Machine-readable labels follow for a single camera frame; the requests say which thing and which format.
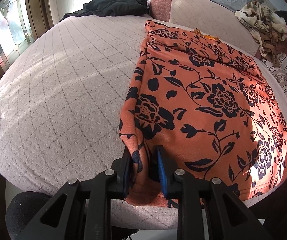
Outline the pink quilted mattress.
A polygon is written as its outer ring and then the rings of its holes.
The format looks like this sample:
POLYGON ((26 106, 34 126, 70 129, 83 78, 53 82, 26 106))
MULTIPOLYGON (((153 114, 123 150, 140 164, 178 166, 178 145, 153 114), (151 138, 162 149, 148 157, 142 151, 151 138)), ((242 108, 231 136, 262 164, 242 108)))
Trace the pink quilted mattress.
MULTIPOLYGON (((146 36, 138 16, 71 17, 37 39, 0 80, 0 173, 24 191, 54 194, 69 178, 89 179, 127 148, 120 114, 146 36)), ((169 27, 186 27, 157 21, 169 27)), ((229 46, 252 57, 225 41, 229 46)), ((287 122, 287 100, 263 62, 252 57, 287 122)), ((287 235, 287 179, 243 200, 276 234, 287 235)), ((172 229, 175 205, 112 202, 112 222, 172 229)))

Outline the black garment on bed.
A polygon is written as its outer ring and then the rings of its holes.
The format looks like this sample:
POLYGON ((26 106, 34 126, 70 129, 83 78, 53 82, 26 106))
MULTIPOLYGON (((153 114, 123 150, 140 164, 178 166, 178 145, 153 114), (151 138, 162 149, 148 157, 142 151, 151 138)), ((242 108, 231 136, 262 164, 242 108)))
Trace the black garment on bed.
POLYGON ((148 0, 92 0, 84 3, 82 9, 78 11, 66 13, 60 22, 71 16, 141 16, 148 12, 147 4, 148 0))

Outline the orange black floral garment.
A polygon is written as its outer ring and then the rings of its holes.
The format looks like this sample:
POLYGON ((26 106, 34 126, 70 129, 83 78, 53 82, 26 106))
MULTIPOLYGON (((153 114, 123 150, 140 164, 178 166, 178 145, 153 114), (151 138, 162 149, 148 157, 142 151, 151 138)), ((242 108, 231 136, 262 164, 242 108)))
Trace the orange black floral garment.
POLYGON ((254 59, 219 39, 157 21, 146 36, 120 114, 134 162, 127 202, 171 206, 157 147, 196 178, 222 179, 241 199, 287 179, 287 122, 254 59))

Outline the pink padded headboard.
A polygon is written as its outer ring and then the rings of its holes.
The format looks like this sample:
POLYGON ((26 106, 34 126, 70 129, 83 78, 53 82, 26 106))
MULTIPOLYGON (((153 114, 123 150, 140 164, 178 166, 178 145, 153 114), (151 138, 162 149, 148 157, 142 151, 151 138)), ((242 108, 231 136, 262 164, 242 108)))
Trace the pink padded headboard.
POLYGON ((157 20, 218 36, 260 58, 259 45, 234 13, 209 0, 150 0, 150 15, 157 20))

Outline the brown cream patterned blanket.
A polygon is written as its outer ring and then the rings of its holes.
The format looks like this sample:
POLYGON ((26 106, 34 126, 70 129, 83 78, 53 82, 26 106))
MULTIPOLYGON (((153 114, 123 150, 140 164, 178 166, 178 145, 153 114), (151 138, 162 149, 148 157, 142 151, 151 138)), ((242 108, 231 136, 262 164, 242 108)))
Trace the brown cream patterned blanket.
POLYGON ((287 40, 286 21, 257 0, 248 2, 235 16, 258 43, 261 56, 278 66, 277 50, 287 40))

